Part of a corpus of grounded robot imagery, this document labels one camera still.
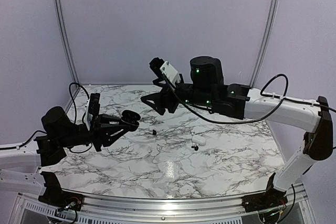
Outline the black earbud charging case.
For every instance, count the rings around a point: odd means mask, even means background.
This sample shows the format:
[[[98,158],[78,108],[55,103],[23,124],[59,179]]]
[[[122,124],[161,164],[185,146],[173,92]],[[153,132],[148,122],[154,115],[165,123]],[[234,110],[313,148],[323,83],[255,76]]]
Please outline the black earbud charging case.
[[[131,110],[124,110],[121,113],[120,120],[132,126],[139,126],[140,119],[141,119],[141,116],[138,113],[131,111]]]

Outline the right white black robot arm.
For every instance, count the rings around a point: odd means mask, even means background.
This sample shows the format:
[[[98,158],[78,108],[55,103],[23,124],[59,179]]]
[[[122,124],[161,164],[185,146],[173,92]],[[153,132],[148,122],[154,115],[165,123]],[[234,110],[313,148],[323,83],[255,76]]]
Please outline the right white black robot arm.
[[[267,190],[260,195],[265,207],[273,206],[280,199],[280,192],[333,153],[333,122],[325,97],[296,99],[243,84],[226,85],[221,61],[210,56],[190,60],[191,83],[185,83],[182,75],[161,58],[152,59],[149,66],[156,75],[153,83],[161,91],[141,100],[158,114],[174,113],[181,104],[192,113],[205,110],[227,116],[232,125],[269,120],[305,131],[303,145],[270,177]]]

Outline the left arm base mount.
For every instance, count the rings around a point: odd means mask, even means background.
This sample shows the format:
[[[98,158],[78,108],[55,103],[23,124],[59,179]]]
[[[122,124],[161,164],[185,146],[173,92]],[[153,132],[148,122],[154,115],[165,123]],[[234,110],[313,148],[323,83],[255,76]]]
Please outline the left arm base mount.
[[[80,211],[84,196],[82,194],[72,193],[69,191],[45,191],[43,195],[38,196],[38,201],[64,209],[72,202],[71,210]]]

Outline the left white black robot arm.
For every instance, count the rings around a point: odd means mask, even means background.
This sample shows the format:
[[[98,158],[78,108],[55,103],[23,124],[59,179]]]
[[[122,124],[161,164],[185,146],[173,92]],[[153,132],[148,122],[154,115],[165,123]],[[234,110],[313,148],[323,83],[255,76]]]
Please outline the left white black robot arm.
[[[41,136],[33,134],[27,141],[1,146],[1,190],[45,195],[54,205],[66,202],[66,193],[54,173],[19,172],[25,166],[48,167],[67,156],[66,150],[91,145],[96,152],[111,146],[128,132],[139,127],[140,115],[124,110],[121,117],[86,114],[82,124],[72,123],[63,108],[50,109],[41,121]]]

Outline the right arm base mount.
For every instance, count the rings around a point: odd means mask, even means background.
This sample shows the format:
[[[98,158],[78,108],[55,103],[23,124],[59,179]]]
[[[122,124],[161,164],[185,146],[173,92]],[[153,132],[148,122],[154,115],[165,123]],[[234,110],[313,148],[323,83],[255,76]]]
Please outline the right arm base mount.
[[[286,196],[265,196],[264,193],[251,194],[242,197],[242,207],[246,212],[260,211],[284,205],[288,202]]]

